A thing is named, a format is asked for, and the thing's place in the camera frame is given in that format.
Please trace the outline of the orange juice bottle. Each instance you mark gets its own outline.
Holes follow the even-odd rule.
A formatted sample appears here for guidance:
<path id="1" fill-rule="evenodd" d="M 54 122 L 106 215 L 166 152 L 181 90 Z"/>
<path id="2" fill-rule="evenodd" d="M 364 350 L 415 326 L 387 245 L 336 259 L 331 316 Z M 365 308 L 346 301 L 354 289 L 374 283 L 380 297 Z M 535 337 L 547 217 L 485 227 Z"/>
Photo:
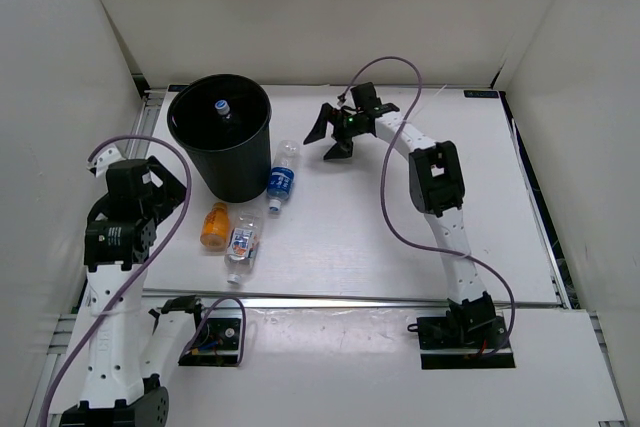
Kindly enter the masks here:
<path id="1" fill-rule="evenodd" d="M 223 202 L 217 202 L 204 219 L 200 242 L 212 252 L 222 252 L 227 245 L 229 230 L 228 207 Z"/>

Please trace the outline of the blue label water bottle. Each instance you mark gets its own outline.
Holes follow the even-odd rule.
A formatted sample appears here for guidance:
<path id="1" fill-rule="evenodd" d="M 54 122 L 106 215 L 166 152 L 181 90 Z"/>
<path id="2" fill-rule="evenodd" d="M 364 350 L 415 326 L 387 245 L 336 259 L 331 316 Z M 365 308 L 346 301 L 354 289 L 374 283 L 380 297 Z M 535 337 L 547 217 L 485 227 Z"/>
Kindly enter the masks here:
<path id="1" fill-rule="evenodd" d="M 297 142 L 293 140 L 280 142 L 276 149 L 266 189 L 268 208 L 271 214 L 279 214 L 291 197 L 299 158 L 300 145 Z"/>

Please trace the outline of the clear unlabelled plastic bottle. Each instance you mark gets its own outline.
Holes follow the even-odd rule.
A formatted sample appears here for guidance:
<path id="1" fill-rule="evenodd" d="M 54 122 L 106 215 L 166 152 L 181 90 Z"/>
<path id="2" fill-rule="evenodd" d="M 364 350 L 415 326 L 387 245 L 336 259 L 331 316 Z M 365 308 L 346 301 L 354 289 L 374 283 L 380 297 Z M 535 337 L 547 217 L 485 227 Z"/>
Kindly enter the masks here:
<path id="1" fill-rule="evenodd" d="M 229 138 L 237 138 L 240 135 L 240 122 L 237 115 L 231 110 L 230 105 L 224 99 L 214 104 L 215 111 L 221 119 L 225 132 Z"/>

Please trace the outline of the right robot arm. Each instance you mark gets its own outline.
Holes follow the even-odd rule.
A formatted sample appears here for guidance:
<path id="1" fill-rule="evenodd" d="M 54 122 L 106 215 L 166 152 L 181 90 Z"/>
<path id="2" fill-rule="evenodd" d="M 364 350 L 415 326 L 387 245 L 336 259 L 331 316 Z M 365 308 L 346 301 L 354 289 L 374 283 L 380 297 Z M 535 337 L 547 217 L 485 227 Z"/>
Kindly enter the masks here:
<path id="1" fill-rule="evenodd" d="M 487 344 L 496 322 L 493 300 L 472 260 L 463 219 L 465 186 L 456 146 L 436 142 L 407 124 L 400 109 L 388 103 L 361 108 L 335 108 L 320 112 L 305 144 L 325 138 L 333 128 L 334 145 L 324 159 L 353 155 L 353 139 L 371 134 L 386 142 L 408 163 L 409 195 L 415 209 L 431 228 L 444 267 L 449 311 L 445 335 L 460 346 Z"/>

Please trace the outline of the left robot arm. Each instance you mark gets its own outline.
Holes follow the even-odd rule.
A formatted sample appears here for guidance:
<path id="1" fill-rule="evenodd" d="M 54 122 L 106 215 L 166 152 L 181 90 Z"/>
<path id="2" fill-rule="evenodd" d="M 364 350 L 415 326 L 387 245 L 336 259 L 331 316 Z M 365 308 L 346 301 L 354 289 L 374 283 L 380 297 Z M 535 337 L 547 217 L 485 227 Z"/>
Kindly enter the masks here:
<path id="1" fill-rule="evenodd" d="M 107 185 L 88 214 L 84 236 L 93 321 L 51 383 L 41 425 L 82 351 L 88 353 L 84 385 L 76 404 L 62 413 L 63 426 L 163 426 L 167 382 L 176 367 L 237 367 L 245 353 L 247 312 L 237 297 L 205 307 L 188 295 L 143 308 L 149 267 L 182 224 L 193 182 L 180 181 L 154 156 L 124 158 L 119 140 L 103 141 L 88 159 Z"/>

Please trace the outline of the black waste bin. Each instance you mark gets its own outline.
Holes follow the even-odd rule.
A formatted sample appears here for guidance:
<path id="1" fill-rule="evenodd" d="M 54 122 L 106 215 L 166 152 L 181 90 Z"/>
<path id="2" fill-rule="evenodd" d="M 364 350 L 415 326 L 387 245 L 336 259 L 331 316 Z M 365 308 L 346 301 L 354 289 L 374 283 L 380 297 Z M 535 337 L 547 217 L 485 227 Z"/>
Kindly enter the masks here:
<path id="1" fill-rule="evenodd" d="M 226 100 L 240 122 L 229 138 L 214 104 Z M 265 90 L 235 74 L 216 74 L 184 87 L 171 102 L 167 126 L 218 199 L 244 203 L 265 191 L 271 170 L 269 124 L 272 108 Z"/>

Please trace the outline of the white label clear bottle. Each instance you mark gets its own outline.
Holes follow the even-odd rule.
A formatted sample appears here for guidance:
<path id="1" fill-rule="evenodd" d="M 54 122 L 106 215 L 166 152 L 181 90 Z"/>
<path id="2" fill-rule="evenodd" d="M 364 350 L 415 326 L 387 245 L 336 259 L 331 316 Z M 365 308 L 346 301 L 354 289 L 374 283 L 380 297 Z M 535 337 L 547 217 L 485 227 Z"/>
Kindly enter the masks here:
<path id="1" fill-rule="evenodd" d="M 224 253 L 227 282 L 240 287 L 248 278 L 257 258 L 262 237 L 263 214 L 260 209 L 245 207 L 238 211 Z"/>

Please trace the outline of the aluminium table edge rail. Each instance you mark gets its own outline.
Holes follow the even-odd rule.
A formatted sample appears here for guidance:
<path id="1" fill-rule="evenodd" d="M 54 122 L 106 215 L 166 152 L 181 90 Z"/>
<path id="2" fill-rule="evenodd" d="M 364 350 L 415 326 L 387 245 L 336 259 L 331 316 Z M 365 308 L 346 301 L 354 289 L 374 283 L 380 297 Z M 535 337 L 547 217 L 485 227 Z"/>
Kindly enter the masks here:
<path id="1" fill-rule="evenodd" d="M 206 305 L 222 297 L 236 297 L 246 307 L 255 309 L 287 309 L 287 308 L 426 308 L 445 309 L 448 307 L 446 299 L 405 298 L 405 297 L 371 297 L 355 295 L 333 294 L 274 294 L 274 293 L 246 293 L 216 290 L 162 290 L 146 288 L 143 292 L 143 303 L 150 306 L 160 306 L 166 300 L 195 295 Z"/>

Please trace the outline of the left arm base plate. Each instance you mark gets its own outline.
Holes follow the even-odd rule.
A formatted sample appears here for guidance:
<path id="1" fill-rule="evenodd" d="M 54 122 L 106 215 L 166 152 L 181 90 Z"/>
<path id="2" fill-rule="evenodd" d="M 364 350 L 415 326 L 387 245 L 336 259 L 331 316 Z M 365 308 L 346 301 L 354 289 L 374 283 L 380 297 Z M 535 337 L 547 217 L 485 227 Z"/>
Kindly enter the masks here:
<path id="1" fill-rule="evenodd" d="M 209 317 L 198 338 L 178 362 L 185 367 L 237 367 L 244 323 L 241 317 Z"/>

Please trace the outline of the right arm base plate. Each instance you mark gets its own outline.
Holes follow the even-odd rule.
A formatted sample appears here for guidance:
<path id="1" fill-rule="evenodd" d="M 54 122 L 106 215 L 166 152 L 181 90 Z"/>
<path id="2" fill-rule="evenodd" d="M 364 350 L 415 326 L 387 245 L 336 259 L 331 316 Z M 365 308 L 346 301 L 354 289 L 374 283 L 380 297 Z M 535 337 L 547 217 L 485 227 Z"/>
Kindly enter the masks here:
<path id="1" fill-rule="evenodd" d="M 498 316 L 488 329 L 463 340 L 455 336 L 444 317 L 418 317 L 407 326 L 416 334 L 422 370 L 514 369 L 504 318 Z"/>

